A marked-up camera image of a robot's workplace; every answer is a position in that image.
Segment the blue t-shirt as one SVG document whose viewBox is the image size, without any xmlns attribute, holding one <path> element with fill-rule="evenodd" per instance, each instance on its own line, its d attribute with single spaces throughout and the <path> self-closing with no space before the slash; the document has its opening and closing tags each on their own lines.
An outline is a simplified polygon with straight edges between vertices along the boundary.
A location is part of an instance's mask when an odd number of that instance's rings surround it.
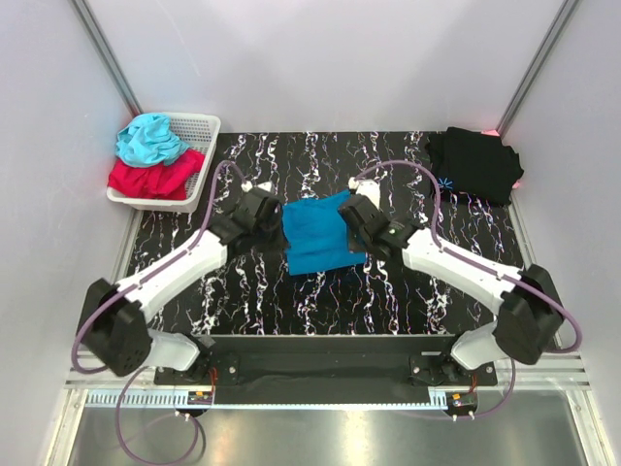
<svg viewBox="0 0 621 466">
<path fill-rule="evenodd" d="M 302 276 L 326 272 L 366 261 L 364 252 L 351 252 L 347 226 L 338 212 L 350 197 L 345 190 L 335 195 L 306 198 L 283 207 L 282 225 L 288 248 L 288 272 Z"/>
</svg>

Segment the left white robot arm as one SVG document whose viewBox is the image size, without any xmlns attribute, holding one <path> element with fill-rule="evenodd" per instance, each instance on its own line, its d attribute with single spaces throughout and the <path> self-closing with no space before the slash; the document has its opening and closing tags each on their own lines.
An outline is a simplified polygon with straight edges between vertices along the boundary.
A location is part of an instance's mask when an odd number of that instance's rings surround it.
<svg viewBox="0 0 621 466">
<path fill-rule="evenodd" d="M 280 207 L 272 183 L 249 184 L 232 211 L 216 216 L 143 271 L 116 283 L 94 282 L 82 306 L 78 342 L 118 377 L 153 367 L 173 371 L 187 383 L 201 383 L 211 368 L 208 344 L 148 325 L 203 276 L 281 240 Z"/>
</svg>

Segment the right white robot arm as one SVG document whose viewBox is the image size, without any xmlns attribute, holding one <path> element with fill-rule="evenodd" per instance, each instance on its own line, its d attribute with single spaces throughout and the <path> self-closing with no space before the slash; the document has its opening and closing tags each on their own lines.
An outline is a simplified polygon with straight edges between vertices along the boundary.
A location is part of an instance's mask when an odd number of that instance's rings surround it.
<svg viewBox="0 0 621 466">
<path fill-rule="evenodd" d="M 429 227 L 389 219 L 362 194 L 349 197 L 338 212 L 365 252 L 438 278 L 496 317 L 455 337 L 440 354 L 414 363 L 413 377 L 421 383 L 462 384 L 475 370 L 501 359 L 534 365 L 565 321 L 549 273 L 536 264 L 520 270 L 485 259 L 435 236 Z"/>
</svg>

